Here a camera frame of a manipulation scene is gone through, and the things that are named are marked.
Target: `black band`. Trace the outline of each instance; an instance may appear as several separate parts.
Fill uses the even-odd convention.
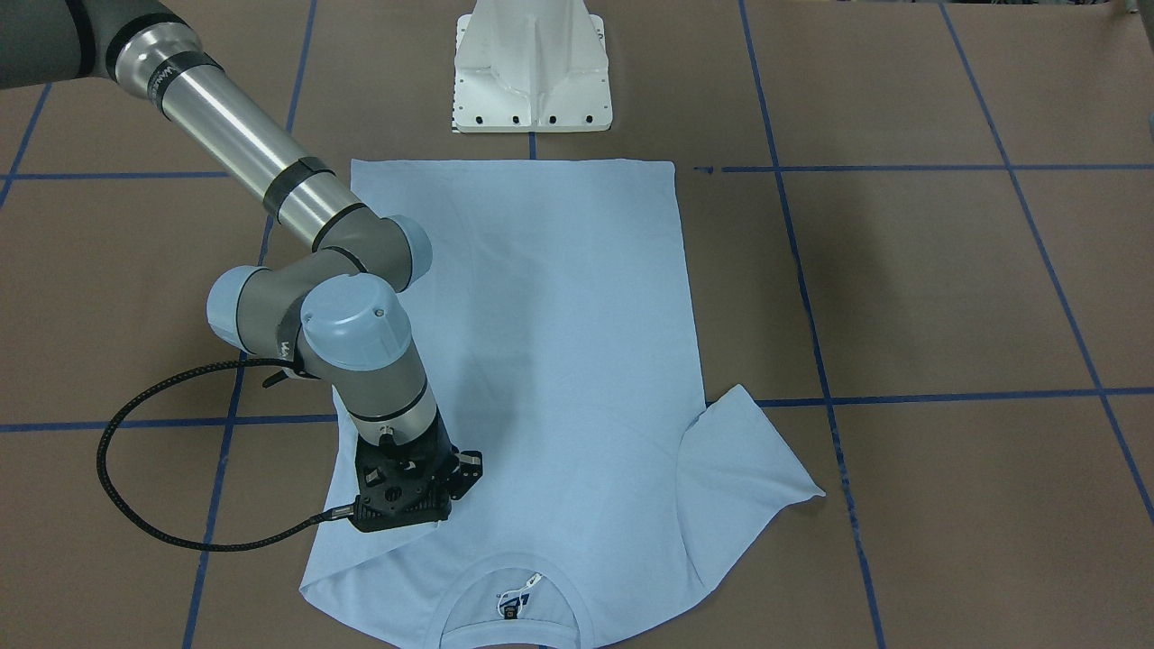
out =
[[[268,270],[269,270],[268,268],[257,268],[256,270],[254,270],[252,275],[245,277],[245,283],[240,285],[240,291],[237,293],[237,308],[233,309],[232,326],[235,327],[233,331],[237,331],[237,340],[240,341],[240,349],[245,353],[253,353],[253,352],[248,351],[248,348],[245,346],[245,340],[240,337],[240,296],[245,294],[245,289],[248,288],[248,283],[253,281],[253,277],[255,277],[260,273],[264,273]]]
[[[366,417],[364,415],[357,415],[352,410],[350,410],[349,413],[352,415],[353,417],[360,419],[361,422],[387,422],[389,419],[396,419],[397,417],[400,417],[405,412],[409,412],[410,410],[417,408],[417,404],[421,402],[421,397],[425,396],[425,390],[427,390],[427,389],[429,389],[428,379],[425,380],[425,385],[421,386],[421,391],[417,395],[417,398],[414,398],[412,401],[412,403],[410,403],[409,405],[402,408],[400,410],[398,410],[396,412],[392,412],[390,415],[385,415],[384,417]]]
[[[285,204],[285,200],[288,199],[288,194],[292,194],[292,191],[295,189],[301,182],[308,180],[317,173],[332,173],[332,170],[325,166],[321,158],[314,158],[312,156],[300,158],[285,167],[284,171],[278,173],[277,177],[272,179],[272,182],[269,184],[269,188],[264,191],[264,211],[271,214],[279,222],[280,207]]]
[[[168,91],[168,87],[172,85],[177,77],[185,74],[186,72],[200,67],[200,66],[212,66],[217,69],[224,70],[220,64],[212,60],[204,52],[187,51],[179,54],[173,54],[164,60],[163,64],[152,70],[152,76],[148,80],[148,100],[152,102],[152,105],[164,113],[164,94]]]
[[[177,14],[144,14],[143,16],[136,16],[135,18],[128,21],[125,27],[120,28],[120,31],[112,37],[108,42],[108,50],[104,53],[104,66],[108,70],[108,77],[112,81],[117,81],[117,59],[120,58],[120,51],[125,49],[125,45],[133,39],[134,36],[144,31],[145,29],[160,23],[180,23],[188,27],[188,23],[180,20]]]
[[[340,246],[325,246],[324,248],[321,248],[321,249],[332,251],[335,253],[340,253],[340,254],[343,254],[345,256],[345,259],[349,260],[350,263],[352,263],[353,266],[357,267],[357,270],[360,270],[361,273],[368,273],[368,269],[365,268],[365,264],[361,263],[360,260],[357,259],[357,256],[353,253],[351,253],[351,252],[342,248]]]
[[[332,226],[336,225],[338,221],[361,208],[368,209],[368,206],[366,206],[365,203],[353,203],[346,207],[345,209],[338,211],[337,214],[332,215],[332,218],[325,221],[324,225],[321,226],[321,231],[316,233],[316,238],[313,239],[313,252],[315,253],[316,251],[321,249],[321,241],[324,240],[324,237],[329,233],[329,230],[332,230]]]
[[[73,16],[73,24],[76,25],[76,38],[80,40],[80,67],[76,68],[76,79],[92,74],[96,67],[96,36],[92,35],[92,20],[88,16],[88,7],[81,0],[65,0],[68,5],[68,13]]]

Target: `neckline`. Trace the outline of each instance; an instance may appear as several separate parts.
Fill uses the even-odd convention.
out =
[[[444,632],[449,616],[465,591],[485,575],[505,568],[520,568],[541,573],[564,597],[572,611],[577,627],[539,620],[490,620]],[[502,642],[546,644],[555,649],[591,649],[593,622],[585,602],[569,577],[554,564],[534,554],[508,552],[494,554],[474,562],[457,576],[445,590],[433,612],[425,647],[428,649],[457,649],[482,647]]]

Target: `blue tape line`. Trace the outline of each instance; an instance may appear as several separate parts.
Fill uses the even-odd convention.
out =
[[[12,184],[15,181],[16,172],[20,170],[20,163],[24,159],[24,154],[28,152],[28,143],[32,141],[32,132],[36,130],[36,122],[40,120],[40,112],[44,111],[44,104],[48,100],[48,92],[51,91],[52,84],[45,83],[44,89],[40,90],[40,98],[36,100],[36,107],[32,109],[31,117],[28,118],[24,135],[20,139],[20,148],[16,149],[16,156],[12,159],[12,166],[8,167],[8,177],[5,178],[3,187],[0,187],[0,208],[8,200],[8,192],[12,191]]]
[[[300,102],[300,89],[305,84],[305,68],[308,64],[308,47],[313,42],[313,23],[316,21],[316,0],[308,3],[308,18],[305,22],[305,42],[300,46],[300,62],[297,64],[297,79],[293,81],[292,100],[288,102],[288,117],[285,119],[285,130],[292,133],[297,124],[297,104]]]
[[[822,358],[822,345],[817,336],[817,322],[814,319],[814,308],[809,300],[809,290],[805,286],[805,273],[802,268],[801,252],[797,247],[797,237],[794,232],[793,217],[789,212],[789,200],[786,196],[785,177],[780,170],[777,142],[773,137],[773,125],[770,121],[769,105],[765,100],[765,90],[762,87],[762,75],[757,67],[757,53],[754,50],[754,37],[749,30],[749,16],[745,12],[745,0],[737,0],[737,8],[741,12],[741,25],[745,33],[745,47],[749,51],[749,65],[754,73],[754,83],[757,87],[757,100],[762,107],[762,120],[765,126],[765,140],[770,147],[770,159],[777,169],[773,177],[778,186],[778,197],[781,201],[781,214],[785,217],[786,233],[789,237],[789,253],[793,255],[794,266],[797,273],[797,288],[801,292],[802,306],[805,308],[805,318],[809,321],[809,333],[814,343],[814,360],[817,364],[817,378],[822,385],[822,400],[825,405],[825,416],[830,424],[830,434],[833,438],[833,452],[838,460],[838,471],[841,475],[841,491],[846,498],[846,509],[849,515],[849,528],[853,531],[854,547],[857,551],[857,565],[862,573],[862,584],[865,589],[865,599],[869,603],[870,619],[874,622],[874,637],[878,649],[885,649],[885,633],[882,629],[882,616],[878,611],[877,596],[874,591],[874,577],[869,568],[869,560],[865,557],[865,546],[862,543],[861,525],[857,521],[857,503],[854,500],[853,490],[849,485],[849,470],[846,467],[845,453],[841,450],[841,433],[838,430],[837,416],[833,410],[833,400],[830,394],[830,382],[825,373],[825,361]]]
[[[1146,171],[1154,164],[824,164],[722,166],[722,173],[834,173],[850,171]]]
[[[755,398],[758,408],[805,408],[825,405],[824,398]]]
[[[263,415],[237,417],[237,426],[264,426],[291,424],[331,424],[337,420],[332,413],[323,415]],[[121,428],[192,428],[197,426],[223,426],[228,423],[225,417],[201,417],[188,419],[132,419],[120,425]],[[0,433],[48,433],[55,431],[102,431],[107,422],[43,422],[28,424],[0,424]]]
[[[1154,164],[1014,164],[1016,171],[1142,171]]]
[[[272,215],[264,215],[264,231],[261,233],[261,251],[256,254],[256,266],[264,266],[269,255],[269,239],[272,237]]]
[[[952,394],[908,394],[883,396],[842,396],[833,397],[834,405],[874,405],[882,403],[950,403],[959,401],[1006,401],[1029,398],[1071,398],[1096,397],[1097,390],[1011,390],[1004,393],[952,393]]]
[[[227,178],[223,171],[126,171],[108,173],[17,173],[14,180],[156,180]]]
[[[217,472],[212,480],[212,497],[209,500],[209,515],[204,521],[204,537],[201,543],[212,543],[216,531],[217,512],[220,508],[220,494],[224,492],[224,475],[228,469],[228,452],[232,449],[232,432],[235,427],[237,410],[240,408],[240,388],[245,383],[245,368],[237,368],[237,381],[232,387],[232,398],[228,400],[228,416],[220,439],[220,454],[217,456]],[[193,596],[188,603],[188,620],[185,622],[183,649],[192,649],[193,636],[196,634],[196,619],[200,616],[201,597],[204,594],[204,577],[209,572],[209,552],[202,551],[196,564],[196,580],[193,582]]]
[[[1148,396],[1154,395],[1154,386],[1141,386],[1131,388],[1106,388],[1102,390],[1109,396]],[[907,394],[907,395],[876,395],[876,396],[834,396],[830,401],[834,405],[874,405],[885,403],[943,403],[957,401],[1006,401],[1006,400],[1033,400],[1033,398],[1063,398],[1063,397],[1092,397],[1099,396],[1095,389],[1067,389],[1067,390],[1013,390],[1003,393],[941,393],[941,394]],[[822,397],[801,398],[758,398],[754,402],[759,408],[810,408],[825,405]],[[293,424],[334,424],[337,420],[335,413],[314,415],[249,415],[237,417],[233,422],[237,426],[267,426],[267,425],[293,425]],[[120,425],[121,428],[179,428],[195,426],[223,426],[227,423],[225,417],[203,417],[188,419],[133,419]],[[28,424],[0,424],[0,433],[29,433],[29,432],[54,432],[54,431],[99,431],[107,425],[107,422],[43,422]]]
[[[538,159],[537,134],[529,134],[529,159]],[[713,166],[695,166],[696,171],[713,173]],[[1004,171],[1001,164],[864,164],[864,165],[808,165],[808,166],[722,166],[722,173],[837,173],[861,171]],[[1154,171],[1154,164],[1018,164],[1016,171]],[[0,180],[165,180],[196,178],[227,178],[224,171],[122,171],[103,173],[5,173]]]
[[[1110,396],[1145,395],[1154,394],[1154,388],[1106,388],[1102,391]]]
[[[1091,358],[1089,348],[1086,346],[1086,340],[1082,337],[1081,329],[1078,328],[1078,321],[1074,319],[1073,309],[1070,307],[1066,293],[1062,289],[1062,283],[1058,281],[1058,274],[1054,269],[1054,263],[1050,261],[1050,254],[1047,252],[1046,244],[1042,241],[1041,231],[1037,229],[1037,223],[1034,221],[1034,214],[1029,209],[1029,203],[1026,201],[1026,194],[1022,192],[1021,184],[1018,181],[1018,174],[1014,172],[1014,167],[1010,164],[1010,156],[1006,154],[1005,146],[1002,142],[1002,136],[998,134],[998,128],[994,124],[994,117],[990,113],[989,106],[986,104],[986,97],[982,95],[981,88],[977,87],[977,79],[974,76],[974,70],[969,66],[969,59],[966,58],[966,51],[961,46],[961,39],[958,38],[958,32],[953,28],[953,21],[950,20],[950,13],[946,10],[945,5],[938,5],[938,9],[942,12],[942,18],[945,21],[945,27],[950,31],[953,45],[958,49],[958,55],[961,58],[961,65],[966,69],[966,76],[969,77],[969,84],[974,89],[977,103],[982,107],[982,114],[986,115],[986,122],[989,125],[990,133],[994,135],[994,143],[997,144],[998,154],[1002,155],[1002,161],[1005,163],[1006,173],[1010,174],[1010,181],[1013,184],[1014,193],[1018,195],[1018,202],[1021,204],[1021,210],[1026,215],[1026,223],[1029,224],[1029,231],[1034,236],[1034,244],[1037,246],[1037,252],[1042,256],[1042,262],[1046,264],[1046,273],[1050,276],[1050,283],[1054,284],[1054,292],[1057,293],[1058,301],[1062,303],[1062,311],[1066,314],[1066,321],[1070,323],[1070,330],[1073,331],[1074,341],[1078,343],[1078,350],[1081,352],[1082,360],[1086,363],[1086,370],[1089,372],[1091,380],[1094,382],[1094,388],[1101,397],[1102,409],[1106,411],[1106,417],[1110,422],[1110,428],[1114,431],[1114,437],[1118,442],[1118,448],[1122,450],[1122,456],[1126,462],[1126,467],[1130,469],[1130,476],[1133,478],[1134,486],[1138,488],[1138,495],[1141,498],[1142,505],[1146,506],[1146,515],[1149,517],[1151,523],[1154,523],[1154,502],[1151,502],[1149,492],[1146,490],[1146,484],[1142,482],[1141,473],[1138,472],[1138,465],[1134,463],[1133,454],[1130,452],[1130,445],[1126,443],[1126,438],[1122,433],[1122,428],[1118,426],[1117,418],[1114,416],[1114,409],[1110,406],[1110,400],[1107,398],[1106,389],[1102,387],[1102,380],[1099,376],[1097,368],[1094,367],[1094,360]]]

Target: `light blue t-shirt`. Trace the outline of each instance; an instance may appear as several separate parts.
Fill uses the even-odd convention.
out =
[[[601,647],[700,602],[822,494],[743,388],[705,409],[668,163],[354,162],[353,189],[429,233],[402,303],[485,476],[442,523],[323,524],[313,605],[403,649]],[[357,493],[336,403],[327,506]]]

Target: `mounting plate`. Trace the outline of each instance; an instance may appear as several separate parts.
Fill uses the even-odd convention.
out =
[[[457,21],[456,133],[575,133],[613,122],[605,21],[583,0],[478,0]]]

